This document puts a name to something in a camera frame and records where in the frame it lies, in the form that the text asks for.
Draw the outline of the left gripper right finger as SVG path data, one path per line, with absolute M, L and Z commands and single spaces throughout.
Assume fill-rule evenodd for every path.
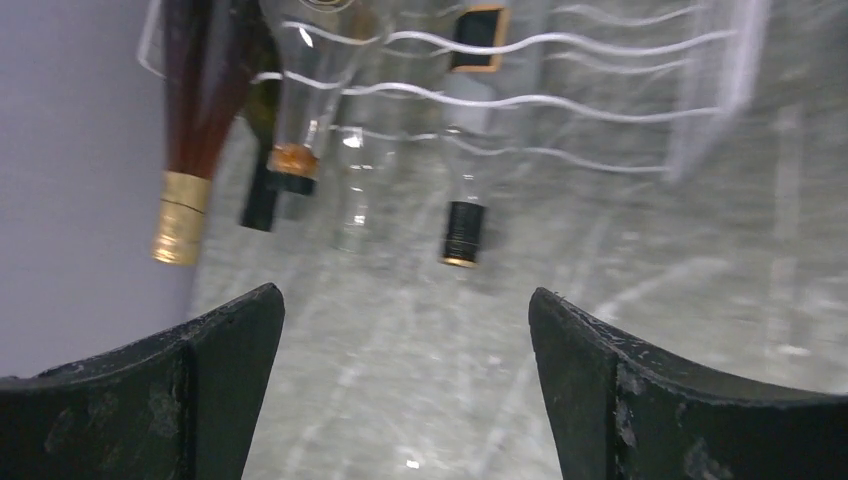
M 538 288 L 528 320 L 566 479 L 843 479 L 847 399 L 693 362 Z

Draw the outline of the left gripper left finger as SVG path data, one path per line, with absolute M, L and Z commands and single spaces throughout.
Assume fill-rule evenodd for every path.
M 5 479 L 238 479 L 285 316 L 267 283 L 118 349 L 1 381 Z

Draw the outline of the dark red wine bottle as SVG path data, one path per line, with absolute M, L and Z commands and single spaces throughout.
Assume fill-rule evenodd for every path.
M 155 260 L 196 263 L 210 189 L 230 125 L 262 54 L 257 1 L 162 4 L 166 165 L 153 239 Z

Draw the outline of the clear bottle cream label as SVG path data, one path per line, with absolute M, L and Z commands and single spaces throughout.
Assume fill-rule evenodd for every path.
M 282 93 L 267 162 L 271 186 L 310 195 L 343 90 L 391 31 L 396 3 L 269 0 L 262 12 L 280 55 Z

